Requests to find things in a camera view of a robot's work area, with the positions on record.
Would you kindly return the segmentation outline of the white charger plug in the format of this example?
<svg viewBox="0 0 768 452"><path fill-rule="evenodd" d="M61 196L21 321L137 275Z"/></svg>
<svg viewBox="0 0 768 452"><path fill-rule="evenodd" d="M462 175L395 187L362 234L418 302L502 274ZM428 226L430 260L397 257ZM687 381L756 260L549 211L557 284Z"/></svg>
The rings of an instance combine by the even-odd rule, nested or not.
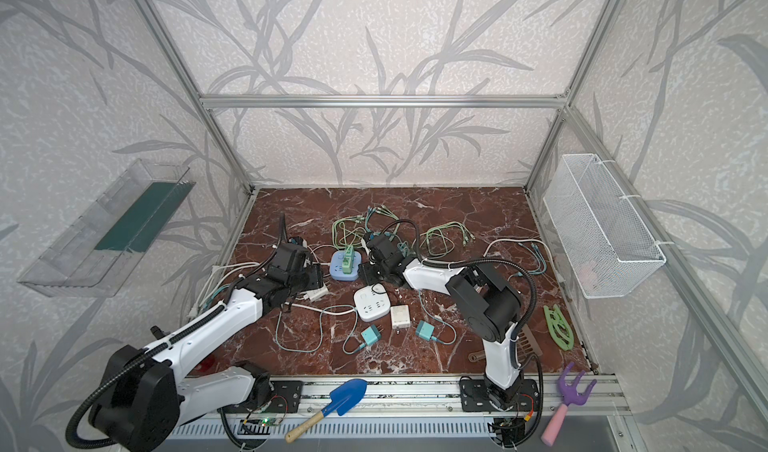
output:
<svg viewBox="0 0 768 452"><path fill-rule="evenodd" d="M407 305L397 305L390 309L391 327L395 332L411 327L410 309Z"/></svg>

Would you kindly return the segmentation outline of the teal charger plug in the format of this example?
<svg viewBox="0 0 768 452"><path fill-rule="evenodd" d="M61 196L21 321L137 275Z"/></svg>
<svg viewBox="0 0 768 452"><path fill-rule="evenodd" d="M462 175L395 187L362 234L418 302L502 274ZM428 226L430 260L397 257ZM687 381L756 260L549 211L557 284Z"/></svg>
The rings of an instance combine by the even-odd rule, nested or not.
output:
<svg viewBox="0 0 768 452"><path fill-rule="evenodd" d="M434 336L434 326L421 320L416 328L416 335L425 341L436 341Z"/></svg>
<svg viewBox="0 0 768 452"><path fill-rule="evenodd" d="M371 325L364 329L361 333L362 344L361 347L372 347L381 339L381 332L376 325Z"/></svg>

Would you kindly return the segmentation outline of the white power socket cube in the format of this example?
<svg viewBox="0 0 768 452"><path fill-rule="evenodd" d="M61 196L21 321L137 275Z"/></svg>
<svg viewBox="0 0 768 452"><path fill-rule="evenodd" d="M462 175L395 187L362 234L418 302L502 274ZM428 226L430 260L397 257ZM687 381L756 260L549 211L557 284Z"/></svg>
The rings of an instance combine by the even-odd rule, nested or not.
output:
<svg viewBox="0 0 768 452"><path fill-rule="evenodd" d="M359 318L367 323L386 316L391 310L389 295L382 284L358 289L353 295L353 300Z"/></svg>

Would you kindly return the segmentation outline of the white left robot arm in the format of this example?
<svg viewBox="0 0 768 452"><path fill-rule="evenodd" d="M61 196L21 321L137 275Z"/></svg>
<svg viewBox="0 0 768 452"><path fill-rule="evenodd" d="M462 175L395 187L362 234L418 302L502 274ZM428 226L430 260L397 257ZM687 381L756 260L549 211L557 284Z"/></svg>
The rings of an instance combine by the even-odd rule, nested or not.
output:
<svg viewBox="0 0 768 452"><path fill-rule="evenodd" d="M322 278L308 248L279 245L263 265L231 283L220 301L185 326L143 348L114 352L98 388L75 410L65 429L73 448L118 444L129 451L156 449L180 424L222 407L257 398L257 366L242 363L207 377L193 369L240 330L281 308Z"/></svg>

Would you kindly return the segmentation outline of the blue power socket cube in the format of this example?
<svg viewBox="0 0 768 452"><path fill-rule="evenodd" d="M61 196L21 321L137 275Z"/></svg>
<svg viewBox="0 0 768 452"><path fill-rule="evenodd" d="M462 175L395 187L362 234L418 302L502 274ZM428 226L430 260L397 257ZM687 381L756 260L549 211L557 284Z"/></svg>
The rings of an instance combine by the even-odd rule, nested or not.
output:
<svg viewBox="0 0 768 452"><path fill-rule="evenodd" d="M361 254L354 249L335 252L330 261L329 273L332 279L353 282L359 277L358 268L362 263Z"/></svg>

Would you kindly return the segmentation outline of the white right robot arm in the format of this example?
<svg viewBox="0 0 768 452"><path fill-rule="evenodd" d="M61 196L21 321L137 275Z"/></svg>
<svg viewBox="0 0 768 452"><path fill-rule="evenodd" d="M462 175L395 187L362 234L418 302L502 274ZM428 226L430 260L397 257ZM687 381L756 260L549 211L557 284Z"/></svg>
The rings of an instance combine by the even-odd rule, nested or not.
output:
<svg viewBox="0 0 768 452"><path fill-rule="evenodd" d="M363 247L368 255L364 273L375 282L449 296L483 340L488 389L501 399L517 392L523 365L516 344L538 299L535 280L522 266L493 257L438 263L402 251L383 234Z"/></svg>

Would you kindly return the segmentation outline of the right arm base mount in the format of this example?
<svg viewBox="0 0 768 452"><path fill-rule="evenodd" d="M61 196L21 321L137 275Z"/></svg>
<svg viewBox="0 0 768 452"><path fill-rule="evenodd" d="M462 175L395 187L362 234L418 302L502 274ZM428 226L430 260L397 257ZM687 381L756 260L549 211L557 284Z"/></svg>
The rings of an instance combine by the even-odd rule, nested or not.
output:
<svg viewBox="0 0 768 452"><path fill-rule="evenodd" d="M522 412L535 410L535 399L539 397L539 387L535 380L524 378L519 381L515 393L504 399L489 392L486 381L461 376L458 381L461 409L467 413Z"/></svg>

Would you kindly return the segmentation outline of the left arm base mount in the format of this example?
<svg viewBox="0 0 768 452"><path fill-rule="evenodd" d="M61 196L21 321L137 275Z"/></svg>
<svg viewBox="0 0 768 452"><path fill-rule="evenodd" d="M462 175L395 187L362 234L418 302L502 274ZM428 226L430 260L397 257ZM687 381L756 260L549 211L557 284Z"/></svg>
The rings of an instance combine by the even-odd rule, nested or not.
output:
<svg viewBox="0 0 768 452"><path fill-rule="evenodd" d="M304 383L300 380L258 382L246 400L240 404L248 411L267 413L296 413Z"/></svg>

